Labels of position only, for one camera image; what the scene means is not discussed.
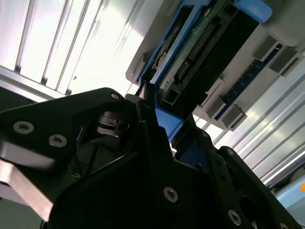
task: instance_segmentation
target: light blue object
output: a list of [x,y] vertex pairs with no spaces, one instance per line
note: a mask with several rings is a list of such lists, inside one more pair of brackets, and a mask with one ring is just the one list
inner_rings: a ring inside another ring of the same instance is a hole
[[301,186],[303,183],[305,183],[305,175],[303,175],[287,187],[283,188],[275,196],[278,201],[284,206],[284,208],[289,208],[296,202],[300,201],[302,198],[305,198],[305,192],[301,190]]
[[159,107],[156,107],[155,111],[158,124],[166,130],[168,140],[171,141],[182,127],[183,120]]
[[262,0],[235,0],[233,5],[259,23],[266,22],[272,15],[272,9]]

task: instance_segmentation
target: blue handle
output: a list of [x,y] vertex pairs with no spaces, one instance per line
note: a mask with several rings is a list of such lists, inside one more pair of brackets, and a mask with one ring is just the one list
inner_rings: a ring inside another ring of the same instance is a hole
[[262,0],[235,0],[233,5],[259,23],[266,22],[272,15],[272,9]]

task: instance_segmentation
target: blue connector strip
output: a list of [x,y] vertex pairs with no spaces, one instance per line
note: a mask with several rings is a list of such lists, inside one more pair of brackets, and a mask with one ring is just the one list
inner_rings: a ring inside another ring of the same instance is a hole
[[273,51],[267,56],[267,58],[262,62],[259,60],[253,61],[253,63],[248,67],[240,79],[231,87],[228,93],[222,98],[225,102],[224,108],[215,117],[215,120],[225,113],[225,111],[230,107],[230,105],[237,99],[237,97],[249,86],[249,84],[258,76],[264,67],[275,57],[275,55],[282,49],[282,45],[278,44]]
[[182,7],[183,6],[193,6],[193,10],[192,10],[191,14],[189,15],[188,19],[186,20],[186,22],[185,22],[184,26],[182,27],[180,33],[178,34],[177,38],[175,39],[174,43],[172,44],[169,52],[167,53],[167,55],[166,55],[167,57],[163,61],[162,66],[160,66],[160,69],[158,70],[158,72],[156,72],[153,79],[151,80],[151,83],[157,83],[159,81],[160,76],[162,76],[163,73],[165,72],[165,69],[168,67],[173,56],[175,55],[178,48],[182,44],[188,31],[191,29],[192,25],[197,20],[199,14],[200,14],[201,8],[203,6],[208,6],[211,3],[211,1],[212,0],[182,0],[179,8],[177,9],[177,12],[176,12],[174,18],[173,18],[173,21],[171,22],[171,25],[169,26],[168,30],[166,31],[166,33],[165,33],[163,39],[161,40],[161,42],[159,43],[159,45],[156,47],[155,51],[153,52],[150,60],[146,64],[145,68],[142,70],[142,72],[137,80],[140,84],[143,81],[143,76],[152,67],[152,65],[158,55],[158,52],[160,51],[162,44],[166,41],[166,38],[167,38],[169,32],[171,31],[172,26],[175,24],[175,21],[180,13]]
[[272,16],[272,9],[262,0],[235,0],[233,5],[259,23],[266,22]]

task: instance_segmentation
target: blue plastic tab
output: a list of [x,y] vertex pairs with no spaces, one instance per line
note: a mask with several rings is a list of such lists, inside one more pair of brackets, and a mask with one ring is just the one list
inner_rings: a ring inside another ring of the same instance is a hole
[[208,162],[206,159],[206,152],[204,149],[199,147],[198,141],[196,138],[192,140],[192,143],[185,151],[183,156],[179,159],[179,161],[187,163],[189,165],[195,166],[200,164],[203,171],[208,173]]
[[259,23],[266,22],[272,15],[272,9],[262,0],[235,0],[234,6]]
[[168,140],[171,141],[182,127],[183,120],[159,107],[156,107],[155,111],[159,126],[162,126],[166,130]]

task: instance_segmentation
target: metal bolt head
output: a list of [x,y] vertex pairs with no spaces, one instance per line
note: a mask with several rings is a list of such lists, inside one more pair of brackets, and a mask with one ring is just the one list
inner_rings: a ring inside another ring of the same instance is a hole
[[230,220],[237,226],[241,226],[242,220],[240,219],[239,215],[234,210],[228,211],[228,216]]
[[209,136],[204,130],[202,130],[201,133],[202,133],[202,135],[205,136],[205,137],[208,137],[208,136]]
[[111,97],[114,99],[119,99],[120,97],[117,94],[111,94]]
[[281,229],[289,229],[284,223],[280,223]]
[[34,125],[26,121],[18,121],[13,124],[13,130],[22,135],[27,135],[34,131]]
[[204,16],[205,16],[205,17],[209,16],[210,12],[211,12],[211,8],[209,8],[209,9],[205,12]]
[[49,137],[49,144],[53,147],[62,148],[67,145],[67,139],[63,135],[51,135]]
[[234,155],[234,151],[233,151],[233,150],[228,149],[228,151],[229,151],[229,154],[230,154],[230,155]]
[[164,192],[165,198],[168,201],[170,201],[172,203],[176,203],[178,201],[178,193],[172,187],[164,188],[163,192]]

